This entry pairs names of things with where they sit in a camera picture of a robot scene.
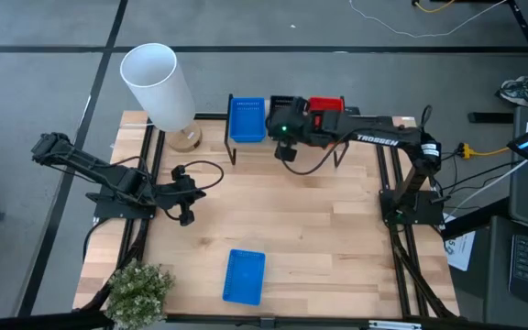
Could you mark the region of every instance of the white cylinder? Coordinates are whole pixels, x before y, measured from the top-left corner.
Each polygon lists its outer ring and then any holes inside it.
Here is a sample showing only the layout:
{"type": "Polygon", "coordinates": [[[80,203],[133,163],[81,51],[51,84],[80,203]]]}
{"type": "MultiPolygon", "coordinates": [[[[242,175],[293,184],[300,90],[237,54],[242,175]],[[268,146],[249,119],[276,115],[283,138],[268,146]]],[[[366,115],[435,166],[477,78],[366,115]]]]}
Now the white cylinder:
{"type": "Polygon", "coordinates": [[[191,124],[193,97],[172,49],[158,43],[137,46],[119,72],[157,128],[175,132],[191,124]]]}

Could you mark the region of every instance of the blue tray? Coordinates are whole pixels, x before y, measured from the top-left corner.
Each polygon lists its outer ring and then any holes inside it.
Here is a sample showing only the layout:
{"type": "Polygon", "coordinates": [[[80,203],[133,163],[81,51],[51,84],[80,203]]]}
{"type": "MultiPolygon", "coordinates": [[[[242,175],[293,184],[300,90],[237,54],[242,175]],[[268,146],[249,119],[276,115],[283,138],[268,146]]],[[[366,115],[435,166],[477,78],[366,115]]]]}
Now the blue tray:
{"type": "Polygon", "coordinates": [[[225,275],[224,300],[260,305],[265,264],[264,253],[232,249],[225,275]]]}
{"type": "Polygon", "coordinates": [[[229,114],[229,136],[237,143],[260,142],[266,137],[263,97],[234,97],[229,114]]]}

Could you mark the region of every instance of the white cable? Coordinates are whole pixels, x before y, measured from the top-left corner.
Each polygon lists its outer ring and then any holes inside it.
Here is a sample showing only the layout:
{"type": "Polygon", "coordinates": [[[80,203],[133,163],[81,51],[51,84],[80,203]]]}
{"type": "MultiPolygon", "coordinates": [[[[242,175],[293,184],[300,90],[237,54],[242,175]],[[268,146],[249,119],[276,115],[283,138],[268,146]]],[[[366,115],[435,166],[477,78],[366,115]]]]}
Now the white cable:
{"type": "Polygon", "coordinates": [[[524,165],[525,163],[527,162],[527,160],[523,160],[519,165],[513,167],[511,170],[509,170],[508,172],[502,174],[501,177],[499,177],[498,179],[496,179],[495,181],[492,181],[491,183],[489,183],[488,185],[478,189],[476,192],[472,193],[471,195],[469,195],[468,198],[466,198],[462,203],[460,203],[458,206],[456,206],[456,208],[450,213],[448,214],[445,219],[444,219],[444,222],[447,220],[448,217],[452,216],[460,207],[462,207],[463,204],[465,204],[467,201],[471,200],[474,196],[476,196],[477,194],[479,193],[482,193],[484,192],[485,190],[487,190],[489,187],[493,186],[494,184],[496,184],[496,182],[499,182],[500,180],[508,177],[509,175],[513,174],[515,171],[517,171],[518,169],[521,168],[522,165],[524,165]]]}
{"type": "Polygon", "coordinates": [[[354,4],[352,3],[352,1],[353,0],[349,0],[349,5],[352,7],[352,9],[354,9],[354,11],[356,11],[358,14],[362,15],[365,19],[375,20],[375,21],[381,23],[381,25],[383,25],[384,27],[388,28],[390,31],[392,31],[392,32],[394,32],[396,34],[400,34],[400,35],[403,35],[403,36],[408,36],[408,37],[411,37],[411,38],[418,39],[418,38],[426,38],[426,37],[445,37],[445,36],[449,36],[450,34],[456,32],[457,30],[459,30],[460,28],[462,28],[463,26],[465,26],[467,23],[471,22],[472,20],[476,19],[480,15],[488,12],[489,10],[491,10],[492,8],[494,8],[496,6],[500,6],[500,5],[504,4],[508,0],[502,0],[499,3],[497,3],[496,5],[491,5],[490,7],[488,7],[486,9],[482,10],[481,12],[475,14],[474,16],[469,18],[467,21],[465,21],[464,23],[458,25],[456,28],[452,29],[451,31],[449,31],[447,33],[424,34],[424,35],[418,35],[418,36],[415,36],[414,34],[411,34],[409,32],[397,31],[394,28],[390,27],[388,24],[382,22],[381,20],[379,20],[379,19],[377,19],[375,17],[372,17],[372,16],[367,16],[366,14],[362,13],[360,10],[356,9],[354,7],[354,4]]]}

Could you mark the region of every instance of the cork base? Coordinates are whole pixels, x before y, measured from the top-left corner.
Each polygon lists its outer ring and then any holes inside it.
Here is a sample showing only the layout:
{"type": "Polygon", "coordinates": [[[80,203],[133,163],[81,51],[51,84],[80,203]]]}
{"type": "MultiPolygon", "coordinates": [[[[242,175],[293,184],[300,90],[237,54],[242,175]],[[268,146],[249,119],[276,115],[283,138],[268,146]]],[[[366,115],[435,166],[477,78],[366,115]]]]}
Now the cork base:
{"type": "Polygon", "coordinates": [[[166,143],[175,151],[190,152],[201,144],[201,128],[194,121],[183,130],[166,133],[166,143]]]}

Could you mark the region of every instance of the sneaker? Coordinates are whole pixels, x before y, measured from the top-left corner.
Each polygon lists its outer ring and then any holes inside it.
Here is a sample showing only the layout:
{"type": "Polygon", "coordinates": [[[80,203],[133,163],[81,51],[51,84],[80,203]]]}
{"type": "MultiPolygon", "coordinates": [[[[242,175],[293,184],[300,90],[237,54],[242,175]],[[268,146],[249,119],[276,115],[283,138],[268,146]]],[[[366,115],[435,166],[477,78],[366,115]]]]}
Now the sneaker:
{"type": "Polygon", "coordinates": [[[500,86],[501,89],[504,88],[514,88],[517,86],[523,86],[528,84],[528,77],[527,76],[521,76],[515,80],[508,80],[502,83],[500,86]]]}
{"type": "Polygon", "coordinates": [[[528,88],[524,85],[521,88],[501,88],[500,97],[516,105],[528,106],[528,88]]]}

